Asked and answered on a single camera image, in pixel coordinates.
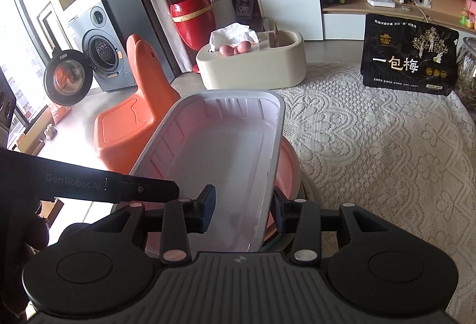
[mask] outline orange chair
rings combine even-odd
[[[180,95],[168,83],[152,46],[138,35],[127,40],[137,92],[102,112],[94,123],[94,147],[108,170],[129,174],[147,142]]]

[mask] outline open round door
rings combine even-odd
[[[54,54],[43,77],[46,95],[61,106],[71,106],[81,101],[90,90],[91,83],[91,62],[76,50]]]

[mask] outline black snack bag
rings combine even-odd
[[[459,33],[436,24],[368,14],[364,85],[447,96],[458,77]]]

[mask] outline gray ribbed surface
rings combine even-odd
[[[444,313],[418,319],[382,319],[341,302],[319,272],[282,260],[280,253],[200,254],[186,268],[168,269],[151,292],[121,313],[93,320],[64,320],[43,313],[32,324],[235,324],[235,323],[433,323]]]

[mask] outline chair backrest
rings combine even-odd
[[[132,34],[127,40],[127,56],[137,87],[147,104],[156,113],[162,113],[180,99],[165,77],[159,57],[152,46]]]

